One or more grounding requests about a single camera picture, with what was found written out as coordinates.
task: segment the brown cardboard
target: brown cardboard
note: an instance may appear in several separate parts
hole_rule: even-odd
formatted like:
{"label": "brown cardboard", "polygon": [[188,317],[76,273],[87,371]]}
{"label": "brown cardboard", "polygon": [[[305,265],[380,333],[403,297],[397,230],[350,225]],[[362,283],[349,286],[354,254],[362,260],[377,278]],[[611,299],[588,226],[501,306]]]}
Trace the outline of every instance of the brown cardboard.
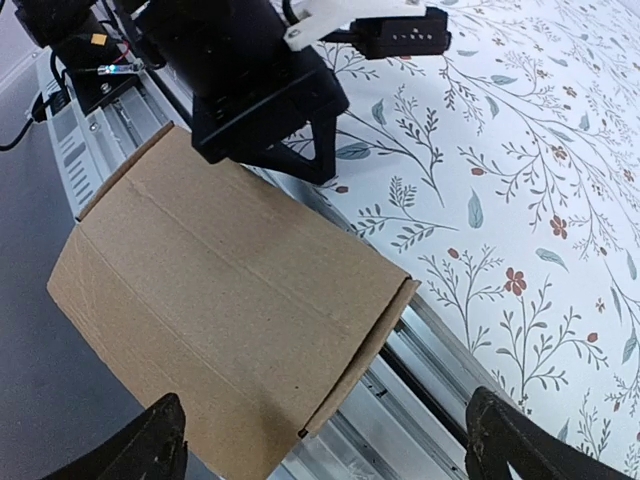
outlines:
{"label": "brown cardboard", "polygon": [[81,215],[49,292],[145,406],[176,392],[216,473],[263,479],[336,411],[417,282],[179,128]]}

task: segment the floral tablecloth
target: floral tablecloth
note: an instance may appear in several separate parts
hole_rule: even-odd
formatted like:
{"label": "floral tablecloth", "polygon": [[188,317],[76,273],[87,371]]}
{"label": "floral tablecloth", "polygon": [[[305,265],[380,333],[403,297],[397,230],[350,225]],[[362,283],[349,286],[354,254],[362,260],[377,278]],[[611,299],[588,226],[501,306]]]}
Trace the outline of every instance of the floral tablecloth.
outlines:
{"label": "floral tablecloth", "polygon": [[640,19],[617,0],[437,6],[444,57],[319,46],[352,106],[317,193],[527,415],[637,476]]}

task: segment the wire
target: wire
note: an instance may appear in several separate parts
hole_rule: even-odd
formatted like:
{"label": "wire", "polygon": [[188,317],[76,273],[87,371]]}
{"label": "wire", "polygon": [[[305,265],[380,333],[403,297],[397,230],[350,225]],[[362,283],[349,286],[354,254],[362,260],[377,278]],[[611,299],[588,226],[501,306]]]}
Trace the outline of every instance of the wire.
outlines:
{"label": "wire", "polygon": [[300,23],[300,19],[293,11],[293,7],[291,6],[291,0],[282,0],[282,13],[284,13],[284,18],[287,19],[289,25],[293,26],[296,23]]}
{"label": "wire", "polygon": [[336,30],[331,32],[324,38],[321,38],[323,42],[328,43],[358,43],[360,41],[360,35],[350,30]]}
{"label": "wire", "polygon": [[51,69],[51,73],[53,74],[53,78],[55,79],[58,87],[60,87],[60,91],[64,95],[67,103],[71,101],[71,97],[69,96],[69,92],[67,91],[67,86],[65,85],[62,77],[60,76],[60,72],[58,72],[58,66],[56,65],[56,60],[58,55],[56,55],[55,50],[51,51],[51,57],[49,58],[49,68]]}
{"label": "wire", "polygon": [[123,40],[122,44],[125,46],[124,53],[112,62],[114,64],[120,63],[122,60],[127,58],[127,55],[129,55],[129,52],[131,51],[131,45],[129,44],[129,42],[127,42],[126,40]]}
{"label": "wire", "polygon": [[24,126],[22,127],[22,130],[20,130],[20,133],[18,133],[18,136],[16,138],[14,138],[13,141],[11,141],[11,143],[9,143],[8,145],[0,145],[0,152],[8,152],[9,150],[13,150],[22,141],[22,139],[25,137],[25,135],[29,131],[29,128],[31,128],[31,125],[34,124],[34,122],[35,122],[34,117],[36,117],[40,112],[42,112],[47,107],[49,107],[53,103],[54,98],[55,98],[55,96],[51,96],[51,97],[49,97],[49,100],[44,102],[42,105],[40,105],[35,110],[32,108],[31,109],[32,110],[31,111],[31,118],[29,120],[27,120],[27,122],[24,124]]}
{"label": "wire", "polygon": [[18,136],[9,145],[0,145],[0,152],[8,152],[9,150],[13,150],[16,145],[18,145],[22,141],[24,136],[29,131],[31,125],[33,125],[33,118],[27,120],[27,123],[24,124],[24,127],[22,127],[22,130],[20,130]]}

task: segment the cable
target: cable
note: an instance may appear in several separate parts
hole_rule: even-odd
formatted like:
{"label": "cable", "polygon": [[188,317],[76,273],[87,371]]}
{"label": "cable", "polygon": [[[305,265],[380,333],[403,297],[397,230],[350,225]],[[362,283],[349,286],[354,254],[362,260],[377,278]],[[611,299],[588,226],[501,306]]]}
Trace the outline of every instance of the cable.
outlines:
{"label": "cable", "polygon": [[129,42],[127,42],[126,40],[123,40],[122,43],[125,46],[124,53],[120,55],[118,58],[116,58],[113,62],[111,62],[113,64],[120,63],[122,60],[127,58],[127,55],[129,55],[129,52],[131,51],[131,45],[129,44]]}
{"label": "cable", "polygon": [[116,28],[120,34],[120,40],[129,42],[130,51],[132,51],[138,59],[142,60],[145,68],[147,70],[158,70],[164,67],[166,62],[162,58],[159,59],[157,57],[160,54],[157,53],[156,58],[152,58],[147,48],[142,45],[145,39],[139,38],[139,35],[136,33],[135,23],[131,19],[131,15],[123,8],[122,2],[114,2],[115,13],[109,6],[107,0],[101,0],[101,3],[114,28]]}
{"label": "cable", "polygon": [[69,92],[67,91],[67,86],[65,85],[62,77],[60,76],[60,72],[58,72],[58,66],[56,64],[56,60],[58,59],[58,55],[56,55],[55,50],[51,51],[51,57],[49,58],[49,68],[51,69],[51,73],[53,74],[53,78],[56,83],[60,87],[60,91],[67,103],[71,101],[71,97],[69,96]]}
{"label": "cable", "polygon": [[289,25],[293,26],[296,23],[300,23],[300,19],[293,11],[293,7],[291,6],[291,0],[282,0],[282,13],[284,13],[284,18],[287,19]]}
{"label": "cable", "polygon": [[18,136],[9,145],[0,145],[0,152],[8,152],[9,150],[13,150],[15,146],[22,141],[24,136],[29,131],[31,125],[33,125],[33,118],[27,120],[27,123],[24,124],[24,127],[22,127],[22,130],[20,130]]}
{"label": "cable", "polygon": [[31,118],[29,120],[27,120],[27,122],[22,127],[22,130],[20,130],[20,133],[18,133],[18,136],[15,139],[13,139],[13,141],[11,143],[9,143],[8,145],[0,145],[0,152],[8,152],[9,150],[13,150],[22,141],[22,139],[25,137],[25,135],[29,131],[29,128],[31,128],[31,125],[34,124],[34,122],[35,122],[34,117],[36,117],[39,113],[41,113],[47,107],[49,107],[53,103],[54,98],[55,98],[55,96],[49,97],[49,100],[44,102],[42,105],[40,105],[36,109],[34,109],[32,107],[32,109],[31,109]]}
{"label": "cable", "polygon": [[358,43],[360,41],[360,35],[350,30],[336,30],[331,32],[324,38],[321,38],[321,41],[328,43]]}

